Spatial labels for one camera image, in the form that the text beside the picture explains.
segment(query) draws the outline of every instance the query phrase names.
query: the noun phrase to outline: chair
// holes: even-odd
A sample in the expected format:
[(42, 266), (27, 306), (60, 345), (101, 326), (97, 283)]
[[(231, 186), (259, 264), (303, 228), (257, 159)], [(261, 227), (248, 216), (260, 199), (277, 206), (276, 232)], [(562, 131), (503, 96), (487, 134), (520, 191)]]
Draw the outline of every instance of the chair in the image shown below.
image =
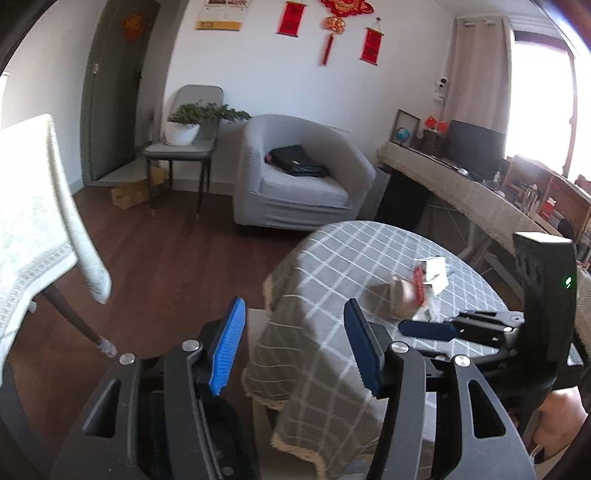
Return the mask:
[[(293, 177), (269, 165), (271, 150), (301, 144), (330, 177)], [(285, 115), (259, 115), (246, 125), (233, 198), (240, 225), (311, 231), (354, 220), (375, 179), (359, 149), (333, 128)]]
[[(180, 105), (185, 103), (216, 103), (221, 105), (223, 102), (223, 90), (217, 86), (210, 85), (185, 85), (176, 94), (171, 108), (174, 113)], [(148, 198), (152, 216), (155, 216), (154, 199), (152, 196), (152, 177), (150, 162), (152, 160), (168, 160), (168, 177), (170, 189), (173, 188), (173, 161), (198, 161), (201, 162), (201, 173), (199, 176), (199, 195), (197, 197), (197, 221), (201, 213), (203, 203), (203, 183), (207, 175), (207, 191), (211, 182), (212, 174), (212, 155), (215, 150), (219, 122), (207, 121), (201, 125), (197, 137), (191, 145), (186, 147), (173, 147), (164, 143), (156, 143), (144, 149), (144, 158), (146, 160), (146, 171), (148, 174)]]

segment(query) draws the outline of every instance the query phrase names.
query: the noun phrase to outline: gray armchair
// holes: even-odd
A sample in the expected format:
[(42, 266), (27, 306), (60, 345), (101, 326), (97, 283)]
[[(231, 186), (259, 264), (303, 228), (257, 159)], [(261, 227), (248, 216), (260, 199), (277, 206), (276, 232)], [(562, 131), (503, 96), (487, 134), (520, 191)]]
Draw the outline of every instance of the gray armchair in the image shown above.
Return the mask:
[[(297, 144), (325, 165), (330, 177), (293, 177), (265, 163), (274, 148)], [(371, 163), (334, 129), (292, 116), (256, 116), (242, 140), (234, 220), (295, 230), (354, 220), (374, 179)]]

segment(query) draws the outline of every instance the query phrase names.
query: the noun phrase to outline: black bag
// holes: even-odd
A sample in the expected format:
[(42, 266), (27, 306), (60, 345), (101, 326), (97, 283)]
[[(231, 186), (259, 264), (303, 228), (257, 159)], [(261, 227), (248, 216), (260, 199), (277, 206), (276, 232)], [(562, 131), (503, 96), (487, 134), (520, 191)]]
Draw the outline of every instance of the black bag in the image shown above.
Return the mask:
[(327, 177), (328, 168), (312, 160), (301, 145), (271, 150), (271, 162), (294, 177)]

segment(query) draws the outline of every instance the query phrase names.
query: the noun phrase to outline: picture frame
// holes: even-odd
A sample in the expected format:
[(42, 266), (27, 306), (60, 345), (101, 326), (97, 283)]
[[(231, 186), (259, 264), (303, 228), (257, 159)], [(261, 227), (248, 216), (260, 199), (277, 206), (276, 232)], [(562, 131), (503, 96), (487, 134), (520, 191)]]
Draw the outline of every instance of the picture frame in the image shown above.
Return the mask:
[[(401, 147), (408, 148), (414, 138), (417, 137), (418, 127), (421, 124), (421, 119), (417, 116), (411, 115), (404, 110), (398, 109), (396, 118), (394, 119), (394, 126), (390, 134), (390, 141), (396, 143)], [(405, 128), (410, 132), (410, 137), (407, 140), (401, 141), (397, 138), (397, 132), (400, 128)]]

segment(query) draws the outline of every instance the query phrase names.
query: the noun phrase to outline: globe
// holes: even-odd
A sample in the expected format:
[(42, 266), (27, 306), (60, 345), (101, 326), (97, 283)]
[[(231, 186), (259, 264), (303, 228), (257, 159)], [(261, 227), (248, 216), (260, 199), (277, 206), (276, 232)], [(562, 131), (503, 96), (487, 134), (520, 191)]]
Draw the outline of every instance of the globe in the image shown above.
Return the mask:
[(401, 142), (406, 142), (408, 141), (408, 139), (410, 139), (410, 131), (408, 131), (404, 127), (399, 128), (398, 130), (396, 130), (396, 138), (398, 138), (398, 140), (400, 140)]

